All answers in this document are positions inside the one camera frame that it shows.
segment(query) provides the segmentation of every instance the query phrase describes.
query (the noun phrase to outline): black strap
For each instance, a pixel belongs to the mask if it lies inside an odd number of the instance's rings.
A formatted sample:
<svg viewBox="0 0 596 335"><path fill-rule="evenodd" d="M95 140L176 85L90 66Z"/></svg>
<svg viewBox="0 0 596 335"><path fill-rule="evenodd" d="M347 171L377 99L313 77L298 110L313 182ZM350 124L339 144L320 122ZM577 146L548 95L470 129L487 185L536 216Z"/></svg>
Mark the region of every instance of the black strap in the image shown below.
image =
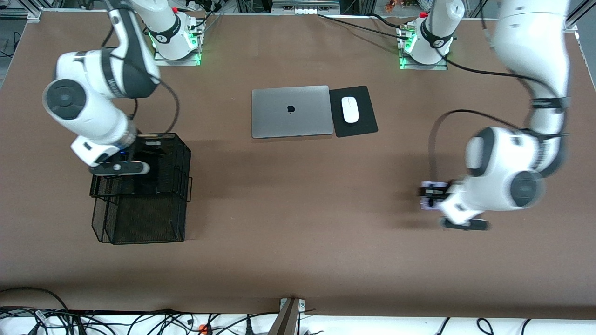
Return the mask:
<svg viewBox="0 0 596 335"><path fill-rule="evenodd" d="M568 107L569 107L569 97L532 99L532 108L534 108L534 109L551 109L551 108L568 108Z"/></svg>
<svg viewBox="0 0 596 335"><path fill-rule="evenodd" d="M179 31L180 31L180 26L181 26L181 21L180 21L180 16L178 15L174 15L176 17L176 22L174 22L174 25L164 31L164 32L154 32L153 30L149 29L149 34L151 34L151 36L153 37L154 40L156 40L158 43L161 44L167 44L170 42L170 39L176 35Z"/></svg>
<svg viewBox="0 0 596 335"><path fill-rule="evenodd" d="M114 72L111 68L110 53L111 48L101 48L101 70L104 73L105 82L108 84L110 91L116 98L126 98L114 78Z"/></svg>
<svg viewBox="0 0 596 335"><path fill-rule="evenodd" d="M426 20L428 19L425 18L424 21L422 21L422 23L420 24L420 31L422 32L422 37L424 37L424 39L429 42L431 48L442 48L453 37L453 33L446 37L438 37L426 28Z"/></svg>

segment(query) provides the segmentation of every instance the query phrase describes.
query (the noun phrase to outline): white surface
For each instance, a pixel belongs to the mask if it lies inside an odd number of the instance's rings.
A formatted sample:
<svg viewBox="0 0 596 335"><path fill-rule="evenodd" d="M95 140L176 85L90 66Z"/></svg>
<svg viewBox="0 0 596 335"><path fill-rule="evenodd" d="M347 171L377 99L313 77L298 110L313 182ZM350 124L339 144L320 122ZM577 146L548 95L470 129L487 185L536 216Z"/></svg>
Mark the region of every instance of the white surface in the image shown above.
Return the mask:
<svg viewBox="0 0 596 335"><path fill-rule="evenodd" d="M130 323L137 315L113 315L97 317L104 322ZM237 320L244 318L245 315L222 315L212 322L212 326L225 327ZM323 335L434 335L443 323L443 318L396 318L396 317L326 317L326 316L303 316L300 322L300 334L309 330L311 333L324 331ZM193 315L195 327L207 322L207 315ZM181 317L181 321L189 320L190 316ZM252 319L253 331L255 334L266 333L273 324L275 315L264 315ZM48 319L51 322L57 322L56 318ZM148 332L163 317L156 316L150 320L143 321L135 325L131 335L148 335ZM519 335L522 329L524 319L488 319L491 322L496 335ZM27 334L35 324L32 317L27 318L7 318L0 321L0 335L22 335ZM99 326L98 329L107 334L112 334L109 330ZM128 331L127 326L111 326L117 335L124 335ZM244 335L246 323L241 322L231 328L238 334ZM154 330L151 334L155 335L159 331ZM596 321L587 320L531 320L526 327L526 335L594 335L596 334ZM64 330L48 330L50 335L65 334ZM168 326L163 335L185 335L186 331L177 326ZM478 335L482 334L476 327L475 318L452 318L447 323L443 335ZM101 333L88 330L88 335L101 335ZM233 335L230 332L222 335Z"/></svg>
<svg viewBox="0 0 596 335"><path fill-rule="evenodd" d="M360 114L358 113L358 103L354 97L342 98L342 113L343 119L347 123L354 123L358 121Z"/></svg>

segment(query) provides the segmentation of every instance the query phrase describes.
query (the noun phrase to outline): black crate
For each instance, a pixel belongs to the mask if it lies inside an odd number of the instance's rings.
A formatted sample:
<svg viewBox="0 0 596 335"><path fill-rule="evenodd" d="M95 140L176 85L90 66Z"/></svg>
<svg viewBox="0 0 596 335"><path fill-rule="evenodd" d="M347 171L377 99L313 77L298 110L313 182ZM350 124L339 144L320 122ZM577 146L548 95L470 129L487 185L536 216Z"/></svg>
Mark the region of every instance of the black crate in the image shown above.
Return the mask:
<svg viewBox="0 0 596 335"><path fill-rule="evenodd" d="M93 176L92 227L102 243L184 241L191 152L176 134L142 134L123 154L150 166L145 175Z"/></svg>

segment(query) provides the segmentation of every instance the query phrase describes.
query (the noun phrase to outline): laptop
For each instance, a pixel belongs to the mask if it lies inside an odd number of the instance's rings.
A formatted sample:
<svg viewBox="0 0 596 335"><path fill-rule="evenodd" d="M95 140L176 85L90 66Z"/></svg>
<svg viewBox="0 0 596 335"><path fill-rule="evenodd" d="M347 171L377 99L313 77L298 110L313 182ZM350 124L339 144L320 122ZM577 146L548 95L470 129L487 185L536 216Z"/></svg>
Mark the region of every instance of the laptop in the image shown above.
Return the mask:
<svg viewBox="0 0 596 335"><path fill-rule="evenodd" d="M330 134L328 86L253 90L253 138Z"/></svg>

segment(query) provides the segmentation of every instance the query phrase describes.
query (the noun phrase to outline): white computer mouse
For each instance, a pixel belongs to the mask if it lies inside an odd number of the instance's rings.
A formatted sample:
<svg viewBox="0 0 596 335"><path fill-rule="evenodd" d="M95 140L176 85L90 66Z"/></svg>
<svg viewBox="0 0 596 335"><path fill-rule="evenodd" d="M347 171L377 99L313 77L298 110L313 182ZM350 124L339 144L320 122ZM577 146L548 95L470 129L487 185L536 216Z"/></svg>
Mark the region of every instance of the white computer mouse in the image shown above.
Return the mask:
<svg viewBox="0 0 596 335"><path fill-rule="evenodd" d="M354 97L343 97L342 98L342 111L343 119L347 123L355 123L358 121L358 104Z"/></svg>

